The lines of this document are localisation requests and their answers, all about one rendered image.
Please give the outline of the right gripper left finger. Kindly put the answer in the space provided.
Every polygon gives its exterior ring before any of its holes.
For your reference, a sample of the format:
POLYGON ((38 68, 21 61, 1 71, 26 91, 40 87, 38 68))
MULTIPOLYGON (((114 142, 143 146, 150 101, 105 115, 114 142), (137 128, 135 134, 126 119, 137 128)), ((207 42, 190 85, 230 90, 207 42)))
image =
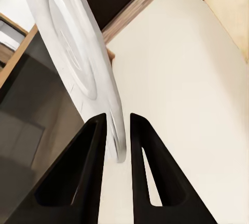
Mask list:
POLYGON ((90 118, 4 224, 98 224, 106 137, 90 118))

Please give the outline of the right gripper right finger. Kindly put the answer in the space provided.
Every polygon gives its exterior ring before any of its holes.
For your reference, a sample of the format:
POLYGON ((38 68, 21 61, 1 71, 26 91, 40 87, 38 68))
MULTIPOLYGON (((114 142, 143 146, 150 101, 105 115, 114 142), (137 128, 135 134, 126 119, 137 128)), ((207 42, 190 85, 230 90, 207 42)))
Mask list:
POLYGON ((130 114, 134 224, 217 224, 150 122, 130 114), (162 206, 150 203, 144 148, 162 206))

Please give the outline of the saucer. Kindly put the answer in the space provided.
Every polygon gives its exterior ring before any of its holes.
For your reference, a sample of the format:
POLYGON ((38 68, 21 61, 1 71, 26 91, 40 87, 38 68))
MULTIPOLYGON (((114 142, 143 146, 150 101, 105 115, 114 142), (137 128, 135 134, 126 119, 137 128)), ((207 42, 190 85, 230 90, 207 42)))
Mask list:
POLYGON ((87 0, 26 0, 52 61, 83 121, 106 113, 105 154, 127 156, 121 98, 103 40, 87 0))

